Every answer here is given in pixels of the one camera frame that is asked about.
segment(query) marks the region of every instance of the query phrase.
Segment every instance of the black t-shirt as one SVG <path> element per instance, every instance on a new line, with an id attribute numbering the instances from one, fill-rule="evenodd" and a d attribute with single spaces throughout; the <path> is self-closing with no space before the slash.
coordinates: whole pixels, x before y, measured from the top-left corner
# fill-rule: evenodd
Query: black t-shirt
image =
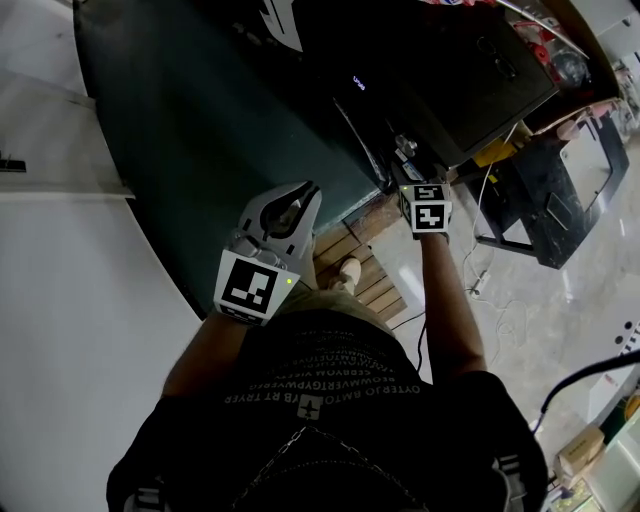
<path id="1" fill-rule="evenodd" d="M 162 399 L 107 499 L 155 485 L 172 512 L 502 512 L 538 510 L 546 477 L 497 377 L 431 386 L 387 333 L 322 310 L 252 329 L 224 386 Z"/>

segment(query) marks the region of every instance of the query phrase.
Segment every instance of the black cable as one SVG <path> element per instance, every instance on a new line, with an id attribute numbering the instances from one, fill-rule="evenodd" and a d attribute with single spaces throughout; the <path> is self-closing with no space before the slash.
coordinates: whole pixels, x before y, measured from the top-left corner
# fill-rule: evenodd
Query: black cable
<path id="1" fill-rule="evenodd" d="M 640 363 L 640 350 L 635 350 L 630 354 L 612 357 L 611 359 L 607 359 L 606 361 L 600 361 L 599 363 L 592 364 L 583 368 L 582 370 L 577 371 L 572 375 L 569 375 L 566 379 L 561 380 L 547 395 L 547 398 L 545 398 L 544 403 L 540 408 L 540 418 L 538 418 L 538 424 L 533 429 L 533 434 L 535 435 L 540 428 L 542 420 L 544 420 L 544 417 L 547 414 L 547 410 L 549 409 L 549 405 L 551 404 L 551 400 L 553 400 L 553 398 L 564 388 L 570 386 L 571 384 L 574 384 L 575 382 L 578 382 L 579 380 L 584 379 L 585 377 L 589 377 L 590 375 L 617 370 L 618 368 L 630 366 L 637 363 Z"/>
<path id="2" fill-rule="evenodd" d="M 422 338 L 424 337 L 424 333 L 427 331 L 427 321 L 424 321 L 424 326 L 422 327 L 422 331 L 420 331 L 420 338 L 418 339 L 418 373 L 420 373 L 420 368 L 422 368 Z"/>
<path id="3" fill-rule="evenodd" d="M 416 315 L 414 317 L 409 318 L 409 320 L 405 320 L 404 322 L 396 325 L 393 329 L 391 329 L 392 331 L 395 331 L 396 329 L 402 327 L 404 324 L 408 324 L 409 322 L 411 322 L 412 320 L 415 320 L 416 318 L 420 318 L 422 315 L 424 315 L 424 311 L 422 313 L 420 313 L 419 315 Z"/>

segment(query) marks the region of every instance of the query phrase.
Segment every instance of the white wall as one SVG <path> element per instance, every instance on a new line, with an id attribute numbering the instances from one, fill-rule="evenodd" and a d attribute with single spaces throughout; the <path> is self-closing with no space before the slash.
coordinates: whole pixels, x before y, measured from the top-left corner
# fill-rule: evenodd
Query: white wall
<path id="1" fill-rule="evenodd" d="M 106 510 L 199 321 L 124 201 L 0 202 L 0 503 Z"/>
<path id="2" fill-rule="evenodd" d="M 572 1 L 609 60 L 618 60 L 640 49 L 640 14 L 630 0 Z"/>
<path id="3" fill-rule="evenodd" d="M 1 69 L 0 151 L 27 165 L 26 173 L 0 172 L 0 192 L 123 188 L 93 100 Z"/>
<path id="4" fill-rule="evenodd" d="M 0 68 L 86 95 L 72 9 L 55 0 L 0 0 Z"/>

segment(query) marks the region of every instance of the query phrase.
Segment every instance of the dark green tabletop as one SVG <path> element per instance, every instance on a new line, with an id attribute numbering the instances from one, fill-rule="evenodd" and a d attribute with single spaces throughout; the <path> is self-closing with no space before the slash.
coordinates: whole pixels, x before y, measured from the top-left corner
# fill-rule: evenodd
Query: dark green tabletop
<path id="1" fill-rule="evenodd" d="M 196 310 L 212 304 L 220 252 L 247 201 L 315 181 L 316 227 L 375 191 L 331 98 L 291 58 L 234 33 L 188 1 L 75 5 L 89 94 L 132 208 Z"/>

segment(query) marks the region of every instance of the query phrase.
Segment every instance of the white cable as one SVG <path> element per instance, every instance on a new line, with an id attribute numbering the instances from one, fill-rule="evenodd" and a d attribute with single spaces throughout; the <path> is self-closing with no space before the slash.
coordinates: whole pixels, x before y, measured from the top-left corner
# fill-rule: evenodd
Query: white cable
<path id="1" fill-rule="evenodd" d="M 496 162 L 496 159 L 499 158 L 500 153 L 502 152 L 502 149 L 507 145 L 507 143 L 509 142 L 509 140 L 513 136 L 513 133 L 515 132 L 517 126 L 518 126 L 518 123 L 514 124 L 513 128 L 511 128 L 511 130 L 509 131 L 509 134 L 504 139 L 504 142 L 502 143 L 502 146 L 500 146 L 500 149 L 498 150 L 498 154 L 496 155 L 495 159 L 489 165 L 489 169 L 487 169 L 487 172 L 484 175 L 484 179 L 482 180 L 482 188 L 480 189 L 480 195 L 478 196 L 478 208 L 476 210 L 476 215 L 475 215 L 475 217 L 473 219 L 473 225 L 471 227 L 471 244 L 470 244 L 471 250 L 465 256 L 464 260 L 462 261 L 462 280 L 464 282 L 464 287 L 465 288 L 467 288 L 467 280 L 466 280 L 466 262 L 467 262 L 467 260 L 469 260 L 469 263 L 470 263 L 470 266 L 471 266 L 471 270 L 473 270 L 473 273 L 475 274 L 475 276 L 478 279 L 478 281 L 480 281 L 480 279 L 481 279 L 480 275 L 478 274 L 478 271 L 476 270 L 475 264 L 473 262 L 473 253 L 475 252 L 476 248 L 478 247 L 478 241 L 476 240 L 475 232 L 476 232 L 476 224 L 478 223 L 478 217 L 480 216 L 480 207 L 482 205 L 482 197 L 484 196 L 484 189 L 485 189 L 485 187 L 487 185 L 487 180 L 489 179 L 489 175 L 491 174 L 491 170 L 493 169 L 493 164 Z M 493 264 L 494 258 L 495 258 L 495 249 L 492 252 L 491 261 L 489 262 L 489 265 L 487 266 L 487 269 L 485 270 L 485 272 L 488 272 L 489 269 L 491 268 L 491 265 Z M 504 308 L 499 308 L 498 306 L 496 306 L 492 302 L 489 302 L 488 300 L 476 299 L 473 296 L 471 296 L 471 300 L 474 300 L 475 302 L 489 304 L 493 309 L 495 309 L 498 313 L 500 313 L 500 316 L 498 317 L 498 320 L 496 321 L 496 328 L 495 328 L 496 341 L 498 342 L 498 350 L 496 350 L 496 353 L 493 356 L 493 358 L 491 360 L 491 363 L 489 363 L 489 367 L 493 366 L 493 363 L 495 363 L 496 359 L 500 355 L 500 352 L 501 352 L 501 343 L 500 343 L 501 338 L 500 338 L 500 336 L 508 336 L 510 334 L 514 334 L 514 336 L 515 336 L 515 338 L 517 340 L 517 334 L 516 334 L 515 327 L 513 325 L 507 323 L 507 322 L 500 323 L 500 320 L 502 320 L 502 317 L 507 312 L 507 310 L 509 309 L 509 306 L 511 306 L 511 304 L 519 303 L 519 304 L 522 304 L 524 306 L 524 343 L 523 343 L 523 345 L 527 343 L 527 328 L 528 328 L 528 323 L 529 323 L 529 310 L 528 310 L 528 306 L 524 302 L 522 302 L 521 300 L 512 299 L 507 303 L 507 305 Z M 508 331 L 504 331 L 504 330 L 502 330 L 503 327 L 508 327 L 509 330 Z"/>
<path id="2" fill-rule="evenodd" d="M 522 304 L 524 306 L 524 341 L 523 341 L 522 345 L 524 346 L 524 345 L 527 344 L 527 330 L 529 329 L 529 307 L 527 306 L 527 304 L 525 302 L 523 302 L 521 300 L 518 300 L 518 299 L 511 299 L 509 302 L 507 302 L 507 305 L 505 307 L 499 308 L 493 302 L 489 302 L 488 300 L 475 299 L 473 297 L 471 297 L 471 300 L 473 300 L 475 302 L 480 302 L 481 304 L 489 304 L 489 306 L 491 306 L 498 313 L 500 313 L 500 316 L 498 317 L 498 320 L 496 320 L 496 328 L 495 328 L 496 341 L 498 342 L 498 350 L 496 350 L 496 353 L 494 354 L 493 358 L 491 359 L 491 362 L 488 365 L 489 367 L 493 366 L 493 364 L 496 362 L 496 359 L 498 359 L 498 356 L 500 355 L 500 352 L 502 351 L 501 336 L 508 336 L 510 334 L 513 334 L 514 338 L 516 339 L 516 344 L 517 344 L 518 335 L 516 333 L 515 327 L 512 324 L 508 323 L 508 322 L 500 323 L 500 321 L 502 320 L 502 317 L 508 311 L 508 309 L 511 306 L 511 304 Z M 503 327 L 508 327 L 509 330 L 508 331 L 503 331 L 502 330 Z"/>
<path id="3" fill-rule="evenodd" d="M 469 244 L 471 247 L 471 250 L 469 251 L 471 270 L 473 270 L 473 273 L 476 275 L 478 280 L 480 280 L 480 275 L 478 274 L 478 271 L 476 270 L 476 267 L 473 263 L 473 251 L 475 251 L 477 247 L 477 244 L 474 245 L 474 241 L 476 239 L 476 236 L 475 236 L 476 224 L 478 222 L 478 217 L 480 216 L 480 205 L 482 204 L 482 196 L 484 195 L 484 188 L 487 185 L 487 180 L 489 179 L 489 175 L 491 174 L 491 169 L 493 169 L 493 164 L 496 163 L 496 159 L 500 157 L 500 153 L 502 153 L 502 149 L 507 145 L 507 143 L 509 142 L 509 139 L 511 139 L 511 136 L 513 135 L 513 132 L 516 131 L 517 126 L 518 126 L 518 123 L 514 124 L 513 128 L 511 128 L 509 135 L 507 135 L 507 138 L 504 139 L 502 146 L 500 146 L 500 149 L 498 150 L 498 154 L 496 155 L 495 159 L 491 162 L 491 165 L 489 165 L 489 169 L 487 169 L 487 173 L 484 175 L 484 180 L 482 180 L 482 188 L 480 189 L 480 195 L 478 196 L 478 209 L 476 210 L 476 216 L 473 219 L 473 226 L 471 227 L 471 244 Z"/>
<path id="4" fill-rule="evenodd" d="M 493 467 L 491 469 L 498 473 L 502 477 L 502 480 L 504 480 L 505 498 L 504 507 L 502 508 L 502 510 L 503 512 L 507 512 L 509 510 L 509 503 L 511 503 L 511 485 L 509 485 L 509 479 L 507 478 L 507 475 L 505 475 L 504 472 L 500 469 L 497 460 L 494 461 Z"/>

